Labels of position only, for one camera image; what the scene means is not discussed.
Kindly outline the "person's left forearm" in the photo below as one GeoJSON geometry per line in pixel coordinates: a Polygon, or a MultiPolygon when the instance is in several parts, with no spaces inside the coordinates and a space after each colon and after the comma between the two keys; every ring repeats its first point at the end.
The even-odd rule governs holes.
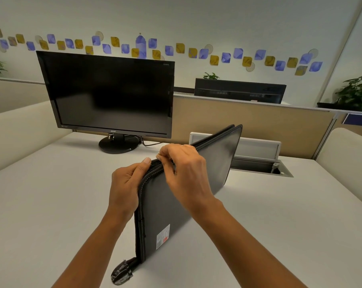
{"type": "Polygon", "coordinates": [[[51,288],[100,288],[116,242],[136,207],[108,207],[97,228],[51,288]]]}

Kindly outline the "person's right forearm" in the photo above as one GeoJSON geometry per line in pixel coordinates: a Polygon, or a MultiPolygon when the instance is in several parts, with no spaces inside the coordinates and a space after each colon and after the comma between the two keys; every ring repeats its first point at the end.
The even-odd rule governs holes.
{"type": "Polygon", "coordinates": [[[308,288],[217,198],[199,204],[191,215],[212,240],[241,288],[308,288]]]}

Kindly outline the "black monitor rear side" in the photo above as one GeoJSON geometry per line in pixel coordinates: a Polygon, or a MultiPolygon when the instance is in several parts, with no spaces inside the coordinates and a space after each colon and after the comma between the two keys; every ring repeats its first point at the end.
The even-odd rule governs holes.
{"type": "Polygon", "coordinates": [[[286,85],[197,78],[194,95],[200,97],[281,104],[286,85]]]}

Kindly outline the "black computer monitor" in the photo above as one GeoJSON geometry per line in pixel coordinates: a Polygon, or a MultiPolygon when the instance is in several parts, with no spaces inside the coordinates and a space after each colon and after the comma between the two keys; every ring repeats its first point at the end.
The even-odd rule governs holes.
{"type": "Polygon", "coordinates": [[[174,61],[36,51],[58,128],[104,132],[105,153],[170,139],[174,61]]]}

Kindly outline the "person's right hand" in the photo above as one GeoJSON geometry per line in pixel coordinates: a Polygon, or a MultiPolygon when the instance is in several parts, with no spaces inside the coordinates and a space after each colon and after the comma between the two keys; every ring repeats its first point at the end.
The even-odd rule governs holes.
{"type": "Polygon", "coordinates": [[[193,218],[227,216],[222,202],[211,191],[206,160],[193,146],[167,144],[156,157],[162,162],[172,193],[193,218]]]}

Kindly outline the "black zippered leather folder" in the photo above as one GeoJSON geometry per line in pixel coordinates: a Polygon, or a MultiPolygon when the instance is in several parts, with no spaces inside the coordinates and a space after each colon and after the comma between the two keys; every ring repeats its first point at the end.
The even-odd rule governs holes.
{"type": "Polygon", "coordinates": [[[138,187],[132,266],[151,257],[190,217],[217,203],[242,133],[230,125],[191,146],[168,145],[153,160],[138,187]]]}

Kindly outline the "green potted plant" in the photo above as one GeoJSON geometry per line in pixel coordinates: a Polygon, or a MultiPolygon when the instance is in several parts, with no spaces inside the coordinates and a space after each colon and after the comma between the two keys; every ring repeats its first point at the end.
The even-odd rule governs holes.
{"type": "Polygon", "coordinates": [[[344,83],[346,85],[336,93],[336,104],[362,111],[362,76],[346,80],[344,83]]]}

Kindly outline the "person's left hand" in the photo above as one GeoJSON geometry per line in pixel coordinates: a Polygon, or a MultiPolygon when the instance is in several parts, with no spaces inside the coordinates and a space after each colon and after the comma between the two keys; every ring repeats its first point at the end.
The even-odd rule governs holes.
{"type": "Polygon", "coordinates": [[[127,223],[138,207],[138,187],[132,183],[132,165],[116,169],[111,176],[107,212],[127,223]]]}

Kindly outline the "blue sign plate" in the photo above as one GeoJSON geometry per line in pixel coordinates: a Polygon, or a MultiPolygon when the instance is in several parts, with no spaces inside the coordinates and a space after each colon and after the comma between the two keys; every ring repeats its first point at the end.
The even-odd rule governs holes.
{"type": "Polygon", "coordinates": [[[342,124],[362,126],[362,114],[347,114],[342,124]]]}

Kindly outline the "beige cubicle divider panel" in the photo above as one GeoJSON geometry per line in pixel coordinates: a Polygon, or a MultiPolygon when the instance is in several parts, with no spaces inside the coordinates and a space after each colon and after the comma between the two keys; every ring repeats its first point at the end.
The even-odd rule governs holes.
{"type": "Polygon", "coordinates": [[[332,112],[315,109],[174,96],[171,138],[145,139],[184,144],[191,132],[214,134],[242,124],[242,137],[280,141],[280,155],[311,159],[333,117],[332,112]]]}

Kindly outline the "black planter box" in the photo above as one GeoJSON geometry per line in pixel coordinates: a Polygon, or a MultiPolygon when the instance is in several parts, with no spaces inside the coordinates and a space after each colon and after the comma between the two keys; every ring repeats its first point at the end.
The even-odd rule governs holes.
{"type": "Polygon", "coordinates": [[[318,102],[316,105],[318,108],[324,109],[347,110],[347,107],[345,107],[345,105],[337,103],[318,102]]]}

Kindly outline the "blue and gold wall decals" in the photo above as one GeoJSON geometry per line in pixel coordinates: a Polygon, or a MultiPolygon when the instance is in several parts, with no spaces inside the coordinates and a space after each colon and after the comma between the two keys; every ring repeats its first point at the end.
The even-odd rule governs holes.
{"type": "Polygon", "coordinates": [[[141,34],[135,40],[135,46],[131,47],[129,44],[120,42],[116,36],[110,37],[107,43],[104,42],[104,35],[102,32],[97,31],[91,37],[91,45],[84,45],[82,39],[64,38],[57,40],[54,34],[47,34],[45,38],[36,35],[35,41],[27,41],[23,34],[17,33],[15,36],[5,37],[0,29],[0,51],[6,53],[10,47],[16,47],[19,44],[24,44],[28,51],[36,51],[37,47],[44,51],[53,49],[54,46],[57,50],[64,51],[67,49],[84,50],[85,54],[93,55],[94,47],[101,47],[103,53],[112,54],[112,48],[118,48],[122,54],[130,54],[132,58],[144,59],[150,57],[154,60],[165,60],[165,57],[174,56],[177,54],[188,53],[188,57],[192,59],[209,59],[211,66],[218,66],[219,63],[230,63],[232,59],[242,61],[242,66],[248,72],[255,69],[254,61],[263,61],[267,67],[274,67],[276,71],[284,71],[286,68],[295,69],[295,76],[303,76],[307,71],[318,72],[323,62],[316,61],[319,55],[318,49],[311,49],[307,53],[303,53],[300,58],[289,57],[287,61],[277,60],[275,56],[268,56],[265,49],[258,49],[255,51],[254,56],[245,56],[243,48],[234,48],[232,53],[223,52],[220,56],[213,55],[213,46],[211,44],[205,45],[202,49],[186,48],[184,43],[176,43],[175,46],[165,45],[164,50],[160,51],[158,47],[158,40],[156,38],[149,38],[147,41],[141,34]]]}

